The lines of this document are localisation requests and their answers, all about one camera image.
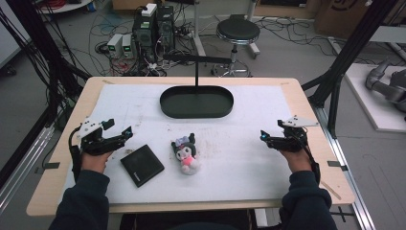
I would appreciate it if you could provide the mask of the black oval tray stand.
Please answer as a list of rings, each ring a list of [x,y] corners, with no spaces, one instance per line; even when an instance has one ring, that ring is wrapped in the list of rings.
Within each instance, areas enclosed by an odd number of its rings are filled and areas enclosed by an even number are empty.
[[[161,94],[160,105],[164,114],[175,119],[208,119],[221,118],[232,111],[234,96],[228,89],[199,84],[200,62],[229,64],[229,58],[169,54],[163,55],[163,58],[195,63],[194,85],[173,86]]]

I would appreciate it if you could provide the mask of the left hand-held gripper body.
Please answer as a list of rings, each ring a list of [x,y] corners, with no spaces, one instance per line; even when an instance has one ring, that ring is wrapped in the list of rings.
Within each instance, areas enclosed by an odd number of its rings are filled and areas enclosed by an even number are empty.
[[[86,118],[79,127],[77,139],[81,151],[91,155],[100,155],[110,152],[107,140],[102,137],[102,121],[97,122],[91,118]]]

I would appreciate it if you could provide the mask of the person's right hand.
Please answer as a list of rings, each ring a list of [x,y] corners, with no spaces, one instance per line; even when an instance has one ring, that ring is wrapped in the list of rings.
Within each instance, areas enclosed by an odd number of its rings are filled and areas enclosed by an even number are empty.
[[[297,152],[282,150],[281,154],[286,159],[288,167],[293,173],[312,171],[310,159],[303,149]]]

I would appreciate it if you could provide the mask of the white floor board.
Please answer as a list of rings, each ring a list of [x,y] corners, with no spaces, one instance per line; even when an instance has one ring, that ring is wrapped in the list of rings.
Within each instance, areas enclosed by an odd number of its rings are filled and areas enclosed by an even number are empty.
[[[365,86],[367,75],[373,68],[375,65],[354,63],[346,73],[351,90],[376,130],[406,133],[406,113]]]

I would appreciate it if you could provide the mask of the person's legs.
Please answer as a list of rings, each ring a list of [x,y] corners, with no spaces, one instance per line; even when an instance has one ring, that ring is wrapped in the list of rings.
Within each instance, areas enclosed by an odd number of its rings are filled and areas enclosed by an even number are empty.
[[[250,209],[124,214],[120,230],[257,230]]]

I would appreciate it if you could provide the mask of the black round stool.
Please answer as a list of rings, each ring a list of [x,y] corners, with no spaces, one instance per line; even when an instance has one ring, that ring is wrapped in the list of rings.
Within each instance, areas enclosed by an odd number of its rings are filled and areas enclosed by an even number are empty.
[[[251,76],[249,67],[237,59],[237,46],[251,45],[258,40],[259,27],[244,17],[230,16],[217,24],[216,35],[233,45],[231,51],[231,62],[229,64],[215,64],[211,74],[218,77],[237,77],[244,74],[247,78]]]

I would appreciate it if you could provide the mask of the cardboard box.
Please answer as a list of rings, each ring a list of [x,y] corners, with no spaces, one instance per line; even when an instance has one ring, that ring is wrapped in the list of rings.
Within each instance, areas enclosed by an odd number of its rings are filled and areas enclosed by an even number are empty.
[[[322,0],[314,20],[315,32],[349,38],[368,9],[367,0]]]

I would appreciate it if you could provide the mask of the black computer tower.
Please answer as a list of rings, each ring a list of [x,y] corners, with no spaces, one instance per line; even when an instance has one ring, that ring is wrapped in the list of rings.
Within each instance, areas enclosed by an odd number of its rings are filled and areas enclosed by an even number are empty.
[[[148,62],[155,62],[155,45],[158,39],[155,14],[152,16],[142,16],[138,13],[134,19],[132,32],[135,41],[138,43],[141,56]]]
[[[166,52],[173,50],[175,47],[173,17],[173,6],[161,6],[157,11],[159,40]]]

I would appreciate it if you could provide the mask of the black and pink plush doll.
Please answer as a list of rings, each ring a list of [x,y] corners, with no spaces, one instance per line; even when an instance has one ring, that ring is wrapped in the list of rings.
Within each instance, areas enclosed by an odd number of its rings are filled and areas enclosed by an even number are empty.
[[[200,168],[200,163],[196,159],[197,151],[195,146],[195,136],[183,136],[171,143],[174,155],[181,164],[183,174],[196,174]]]

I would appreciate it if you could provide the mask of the person's left hand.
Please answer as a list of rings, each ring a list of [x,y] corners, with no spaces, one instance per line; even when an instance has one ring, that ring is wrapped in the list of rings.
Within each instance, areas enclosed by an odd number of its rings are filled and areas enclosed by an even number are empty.
[[[111,154],[112,151],[100,155],[91,155],[85,152],[81,157],[81,168],[96,173],[104,173],[106,162]]]

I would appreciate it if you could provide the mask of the black metal frame post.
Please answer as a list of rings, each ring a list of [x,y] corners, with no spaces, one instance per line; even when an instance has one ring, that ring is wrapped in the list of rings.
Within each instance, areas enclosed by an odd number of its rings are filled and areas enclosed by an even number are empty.
[[[303,91],[317,86],[315,92],[308,97],[309,103],[316,108],[323,108],[327,98],[330,98],[327,130],[334,139],[337,138],[336,118],[342,79],[397,1],[372,0],[366,14],[362,17],[332,65],[323,75],[302,85]]]

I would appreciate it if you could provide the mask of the white table mat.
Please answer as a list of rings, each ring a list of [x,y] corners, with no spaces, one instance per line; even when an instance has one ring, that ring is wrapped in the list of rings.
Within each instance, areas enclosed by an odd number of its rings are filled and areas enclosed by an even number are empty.
[[[258,200],[282,197],[288,187],[288,169],[283,157],[260,140],[263,131],[282,135],[279,120],[291,113],[278,86],[232,85],[235,102],[225,117],[172,119],[159,98],[163,84],[108,84],[101,90],[91,118],[113,119],[104,136],[116,136],[127,127],[133,137],[116,150],[105,170],[110,179],[107,197],[112,204],[176,203],[192,201]],[[185,175],[174,156],[171,142],[193,134],[199,171]],[[121,160],[147,145],[164,170],[137,187]]]

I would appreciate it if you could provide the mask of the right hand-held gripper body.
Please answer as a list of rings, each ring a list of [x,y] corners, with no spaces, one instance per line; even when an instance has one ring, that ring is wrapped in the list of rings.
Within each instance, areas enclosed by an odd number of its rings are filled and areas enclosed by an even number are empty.
[[[281,146],[277,150],[287,150],[297,152],[307,146],[306,129],[308,127],[316,127],[318,122],[307,118],[298,117],[297,115],[287,119],[284,123],[288,126],[283,129]]]

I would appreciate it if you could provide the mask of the grey power supply unit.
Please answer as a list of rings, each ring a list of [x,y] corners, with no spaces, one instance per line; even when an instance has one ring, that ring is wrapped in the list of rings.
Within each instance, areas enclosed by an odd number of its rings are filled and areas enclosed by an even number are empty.
[[[114,34],[107,42],[107,49],[112,58],[119,58],[123,53],[123,36]]]
[[[125,58],[134,58],[134,48],[131,34],[123,35],[122,47]]]

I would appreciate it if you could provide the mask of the white desk leg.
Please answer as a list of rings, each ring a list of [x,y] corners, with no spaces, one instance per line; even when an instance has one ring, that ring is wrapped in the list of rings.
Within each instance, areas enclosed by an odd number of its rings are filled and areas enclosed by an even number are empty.
[[[193,0],[193,31],[192,31],[192,39],[194,42],[194,46],[196,49],[196,52],[199,56],[206,56],[206,52],[203,47],[203,43],[200,39],[200,34],[199,34],[199,4],[200,0]]]

